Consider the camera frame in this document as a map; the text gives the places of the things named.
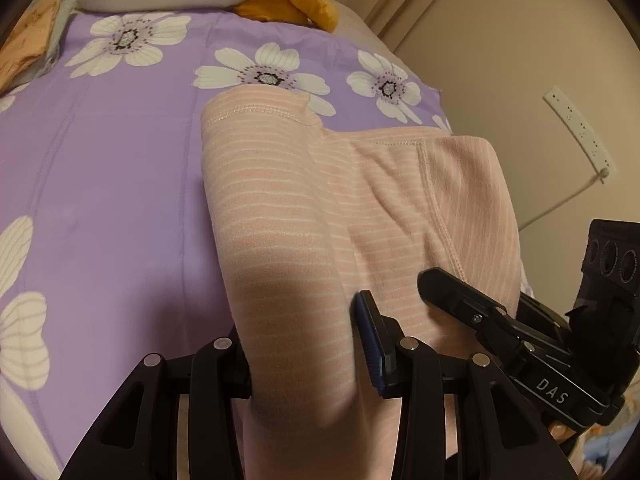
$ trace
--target floral pattern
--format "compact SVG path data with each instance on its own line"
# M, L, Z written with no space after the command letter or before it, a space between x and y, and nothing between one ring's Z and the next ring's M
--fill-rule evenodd
M84 74L104 74L124 59L131 66L150 66L162 61L162 50L155 45L175 45L187 35L190 16L172 16L172 12L148 12L108 16L95 22L91 40L66 62L65 66L80 64L71 77Z
M24 85L17 86L13 90L11 90L7 95L5 95L2 99L0 99L0 114L9 109L9 107L14 104L15 95L17 93L22 92L25 88L29 86L29 83L25 83Z
M21 216L0 234L0 299L22 269L33 223ZM60 468L29 409L11 386L39 390L49 377L49 351L42 339L47 303L39 292L23 292L0 314L0 426L23 462L43 480Z
M407 124L409 117L414 123L422 124L408 106L417 105L422 97L420 87L407 81L407 72L384 57L363 50L358 51L358 61L366 72L353 72L347 77L347 83L356 94L377 98L378 110L389 118Z
M431 120L438 125L439 129L446 131L447 133L453 133L451 131L451 124L449 124L449 120L445 117L444 120L439 115L434 115L431 117Z
M295 93L309 94L310 110L331 117L334 106L322 99L331 90L320 76L292 73L300 66L300 55L294 48L281 50L277 43L267 43L255 53L255 62L234 48L222 48L214 53L225 66L201 66L193 82L198 88L227 88L241 84L279 86Z

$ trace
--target pink striped garment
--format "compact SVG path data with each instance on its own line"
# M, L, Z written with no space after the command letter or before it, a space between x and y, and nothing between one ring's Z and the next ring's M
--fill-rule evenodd
M492 147L426 126L325 129L306 94L241 86L202 113L204 184L253 397L249 480L387 480L399 401L370 385L350 302L438 352L467 358L472 333L415 286L440 266L512 309L518 231ZM447 448L455 452L447 412Z

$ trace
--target bed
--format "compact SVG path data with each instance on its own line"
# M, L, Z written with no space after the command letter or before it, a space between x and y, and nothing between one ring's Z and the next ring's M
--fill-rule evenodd
M232 326L200 170L207 101L262 83L308 92L337 132L449 127L439 92L340 10L336 34L215 10L79 13L55 67L0 99L2 426L38 478L58 477L141 356ZM354 73L386 79L369 95Z

